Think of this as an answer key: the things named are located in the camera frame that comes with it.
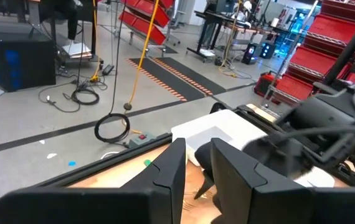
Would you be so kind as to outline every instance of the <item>gray floor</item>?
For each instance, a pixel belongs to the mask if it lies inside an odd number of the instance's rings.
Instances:
[[[111,35],[113,29],[110,15],[99,12],[98,26],[98,54],[105,60],[105,63],[112,63],[111,56],[116,60],[116,40]],[[91,24],[85,24],[85,42],[90,43]],[[65,26],[59,26],[60,33],[66,32]],[[201,75],[216,82],[220,86],[229,89],[250,83],[250,80],[241,80],[227,77],[219,73],[213,63],[202,63],[194,54],[186,55],[186,47],[195,47],[200,27],[186,26],[174,33],[182,40],[180,46],[173,47],[178,54],[168,54],[175,60],[192,68]],[[123,104],[129,100],[135,68],[129,65],[125,59],[138,58],[141,55],[143,42],[135,39],[133,45],[129,45],[129,30],[124,27],[121,32],[120,42],[119,75],[116,85],[116,98],[114,112],[123,112]],[[111,40],[114,49],[111,51]],[[151,57],[160,57],[161,52],[151,50]],[[269,70],[278,70],[281,59],[259,61],[256,65],[244,65],[240,62],[235,66],[252,76],[254,80],[259,78],[260,73]],[[83,76],[93,75],[95,64],[86,64],[81,69]],[[77,73],[76,67],[69,68],[69,74]],[[58,84],[68,83],[72,79],[59,78]],[[54,107],[41,103],[38,100],[38,93],[43,88],[23,90],[15,93],[6,93],[0,97],[0,144],[18,141],[30,136],[49,133],[52,131],[96,121],[105,116],[111,107],[114,77],[107,77],[108,89],[105,91],[96,90],[100,95],[100,102],[94,106],[83,106],[77,113],[67,114],[57,111]],[[77,105],[66,100],[62,93],[71,94],[73,85],[62,86],[44,92],[57,102],[65,110],[74,110]],[[259,104],[261,97],[255,95],[252,87],[241,88],[215,96],[231,107],[242,104]],[[178,98],[161,88],[148,77],[140,76],[137,94],[133,102],[133,110],[139,111],[146,108],[153,108],[167,103],[177,102]],[[170,129],[178,124],[209,113],[211,106],[216,100],[207,97],[200,100],[183,103],[160,110],[149,110],[131,118],[131,125],[134,129],[147,131],[157,136],[170,132]],[[276,112],[281,112],[286,107],[272,107]],[[105,136],[114,136],[123,130],[120,121],[111,122],[101,127],[100,132]],[[110,151],[120,152],[121,146],[109,145],[97,140],[93,134],[93,128],[81,129],[60,136],[39,139],[30,144],[23,144],[17,147],[10,147],[0,151],[0,196],[10,190],[30,186],[43,180],[63,174],[64,172],[99,160],[101,156]],[[47,156],[51,153],[57,154],[51,159]],[[74,161],[76,165],[70,166],[69,162]]]

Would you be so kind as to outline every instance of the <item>hazard stripe tape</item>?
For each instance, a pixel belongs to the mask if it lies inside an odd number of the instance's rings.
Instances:
[[[126,61],[134,66],[135,68],[138,68],[139,65],[137,65],[136,63],[132,62],[130,59],[126,59]],[[179,94],[177,91],[173,90],[171,87],[169,87],[167,84],[163,83],[161,80],[157,79],[156,77],[154,77],[154,75],[150,74],[149,72],[147,72],[145,69],[141,68],[140,71],[145,74],[149,79],[151,79],[152,81],[154,81],[155,83],[157,83],[159,86],[163,87],[164,89],[166,89],[168,92],[170,92],[172,95],[176,96],[177,98],[179,98],[179,100],[181,101],[187,101],[185,99],[185,97],[183,97],[181,94]]]
[[[158,59],[154,59],[155,62],[157,62],[160,66],[166,68],[168,71],[172,72],[173,74],[181,77],[183,80],[185,80],[186,82],[190,83],[191,85],[195,86],[197,89],[199,89],[201,92],[205,93],[206,95],[212,96],[213,93],[211,91],[209,91],[207,88],[203,87],[202,85],[196,83],[195,81],[193,81],[191,78],[183,75],[182,73],[180,73],[179,71],[177,71],[176,69],[170,67],[169,65],[165,64],[164,62],[158,60]]]

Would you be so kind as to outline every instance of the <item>green object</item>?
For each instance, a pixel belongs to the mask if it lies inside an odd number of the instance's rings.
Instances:
[[[145,164],[146,166],[149,166],[149,165],[151,164],[151,160],[146,159],[146,160],[144,161],[144,164]]]

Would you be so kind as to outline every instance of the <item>yellow cable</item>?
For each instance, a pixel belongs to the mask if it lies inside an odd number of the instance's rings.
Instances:
[[[93,0],[93,8],[94,8],[94,12],[93,12],[93,28],[95,29],[95,33],[96,33],[96,45],[95,48],[96,50],[98,50],[97,48],[97,42],[98,42],[98,36],[97,36],[97,9],[96,9],[96,0]],[[97,82],[98,81],[98,71],[100,70],[100,56],[97,57],[97,67],[96,67],[96,71],[93,74],[93,76],[90,78],[91,82]]]
[[[234,18],[234,22],[233,22],[233,26],[232,26],[232,30],[230,32],[230,37],[227,41],[227,45],[225,46],[225,52],[224,52],[224,58],[223,58],[223,62],[222,62],[222,65],[219,66],[218,70],[221,74],[223,75],[227,75],[227,76],[230,76],[230,77],[234,77],[236,78],[236,74],[226,74],[226,71],[222,71],[222,67],[226,64],[226,61],[227,61],[227,56],[229,55],[229,50],[230,50],[230,45],[233,41],[233,34],[234,34],[234,30],[235,30],[235,24],[237,22],[237,18],[239,17],[239,14],[240,14],[240,6],[242,4],[242,0],[239,0],[239,5],[237,7],[237,12],[235,13],[235,18]]]
[[[147,49],[147,45],[148,45],[148,42],[149,42],[151,30],[153,28],[154,18],[155,18],[155,15],[157,13],[157,10],[158,10],[158,3],[159,3],[159,0],[156,0],[155,1],[155,5],[154,5],[154,10],[153,10],[153,15],[151,16],[150,25],[149,25],[148,31],[147,31],[146,41],[144,42],[143,51],[141,53],[139,66],[138,66],[138,68],[136,70],[135,82],[133,84],[133,91],[132,91],[132,94],[131,94],[129,102],[128,102],[130,105],[132,104],[133,98],[136,95],[136,89],[137,89],[138,80],[139,80],[139,76],[140,76],[140,69],[141,69],[141,66],[143,64],[143,59],[146,56],[146,49]],[[134,130],[134,129],[131,129],[131,132],[133,132],[135,134],[141,134],[141,131],[137,131],[137,130]]]

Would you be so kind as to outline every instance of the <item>wooden table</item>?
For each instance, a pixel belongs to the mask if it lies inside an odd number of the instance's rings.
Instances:
[[[275,120],[273,116],[265,113],[263,110],[254,105],[248,105],[253,108],[254,112],[269,120]],[[120,165],[114,166],[99,174],[93,175],[85,180],[77,182],[70,187],[80,188],[104,188],[104,187],[121,187],[133,177],[143,171],[146,166],[144,161],[149,159],[155,160],[168,145],[153,149],[145,154],[135,157]],[[348,187],[344,182],[335,178],[334,187]],[[184,201],[182,210],[182,223],[184,224],[209,224],[215,217],[220,215],[218,209],[212,203],[212,196],[216,193],[215,187],[211,188],[201,198],[194,200],[194,195],[201,187],[204,177],[200,167],[196,167],[190,161],[186,166],[186,186],[184,189]]]

